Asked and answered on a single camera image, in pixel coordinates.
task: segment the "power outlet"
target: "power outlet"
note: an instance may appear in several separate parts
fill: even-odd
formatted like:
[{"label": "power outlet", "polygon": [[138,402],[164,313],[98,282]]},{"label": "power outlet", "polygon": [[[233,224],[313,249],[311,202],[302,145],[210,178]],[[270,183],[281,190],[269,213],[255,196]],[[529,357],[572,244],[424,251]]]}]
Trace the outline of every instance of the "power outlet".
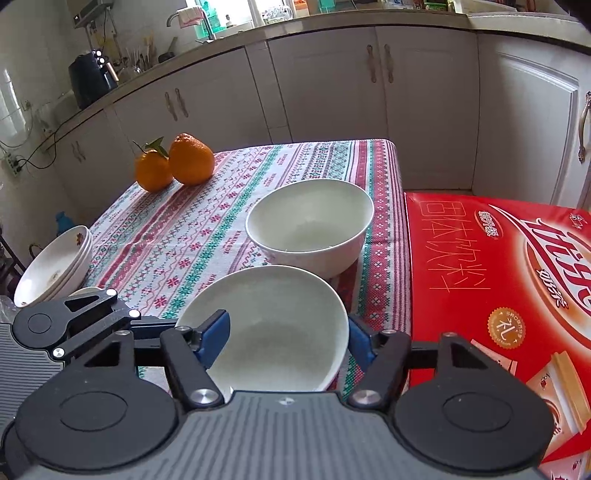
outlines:
[{"label": "power outlet", "polygon": [[19,161],[17,158],[12,155],[10,152],[7,152],[3,157],[2,160],[8,167],[8,170],[16,177],[22,170],[22,166],[19,165]]}]

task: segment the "orange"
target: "orange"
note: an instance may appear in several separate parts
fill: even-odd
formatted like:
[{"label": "orange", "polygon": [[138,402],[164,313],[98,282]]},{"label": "orange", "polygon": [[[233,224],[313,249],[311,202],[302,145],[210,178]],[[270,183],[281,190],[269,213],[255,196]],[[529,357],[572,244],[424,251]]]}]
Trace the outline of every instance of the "orange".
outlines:
[{"label": "orange", "polygon": [[199,185],[213,175],[215,158],[207,145],[189,134],[180,134],[170,147],[168,163],[180,183]]},{"label": "orange", "polygon": [[135,179],[139,186],[150,193],[166,188],[173,181],[166,150],[160,146],[162,138],[146,145],[135,159]]}]

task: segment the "white bowl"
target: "white bowl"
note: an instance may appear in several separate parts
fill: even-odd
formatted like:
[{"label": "white bowl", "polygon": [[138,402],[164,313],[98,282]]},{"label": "white bowl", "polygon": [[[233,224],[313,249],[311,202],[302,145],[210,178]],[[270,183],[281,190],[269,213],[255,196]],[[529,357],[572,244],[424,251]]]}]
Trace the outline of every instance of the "white bowl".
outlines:
[{"label": "white bowl", "polygon": [[45,247],[20,279],[14,293],[15,305],[25,307],[45,300],[68,277],[89,235],[88,228],[76,226]]},{"label": "white bowl", "polygon": [[76,261],[69,276],[65,278],[50,295],[49,299],[61,299],[67,297],[75,292],[81,283],[84,281],[84,277],[90,268],[90,262],[92,262],[92,246],[93,243],[90,241],[86,246],[86,249],[82,256]]},{"label": "white bowl", "polygon": [[269,261],[332,278],[358,258],[374,217],[372,199],[341,180],[305,180],[262,198],[246,217],[246,233]]},{"label": "white bowl", "polygon": [[96,291],[102,291],[102,288],[99,287],[85,287],[81,288],[80,290],[76,290],[74,293],[69,294],[69,297],[73,297],[74,295],[82,295],[83,293],[94,293]]},{"label": "white bowl", "polygon": [[227,275],[200,292],[179,325],[198,327],[217,309],[230,338],[208,373],[232,390],[322,391],[339,371],[349,341],[347,312],[321,278],[266,265]]}]

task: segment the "stacked plates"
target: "stacked plates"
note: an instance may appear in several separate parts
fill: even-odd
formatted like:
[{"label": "stacked plates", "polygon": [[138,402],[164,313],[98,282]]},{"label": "stacked plates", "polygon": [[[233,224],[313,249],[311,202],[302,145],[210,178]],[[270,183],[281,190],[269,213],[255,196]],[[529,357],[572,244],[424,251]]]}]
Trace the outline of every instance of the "stacked plates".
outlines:
[{"label": "stacked plates", "polygon": [[33,260],[14,293],[17,307],[67,297],[76,291],[90,267],[92,234],[76,226],[51,242]]}]

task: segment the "tablecloth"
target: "tablecloth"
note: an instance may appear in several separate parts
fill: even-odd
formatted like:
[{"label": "tablecloth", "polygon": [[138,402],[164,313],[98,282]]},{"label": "tablecloth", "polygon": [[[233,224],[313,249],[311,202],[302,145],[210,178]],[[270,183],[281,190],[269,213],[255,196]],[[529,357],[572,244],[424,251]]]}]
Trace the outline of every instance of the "tablecloth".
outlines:
[{"label": "tablecloth", "polygon": [[[142,314],[173,319],[196,294],[267,259],[245,232],[267,193],[305,179],[341,179],[368,192],[375,216],[359,261],[330,283],[347,311],[375,329],[410,332],[410,255],[400,173],[387,140],[307,142],[221,152],[211,180],[176,181],[157,194],[132,185],[92,226],[86,286],[115,288]],[[346,395],[362,373],[347,352],[332,387]]]}]

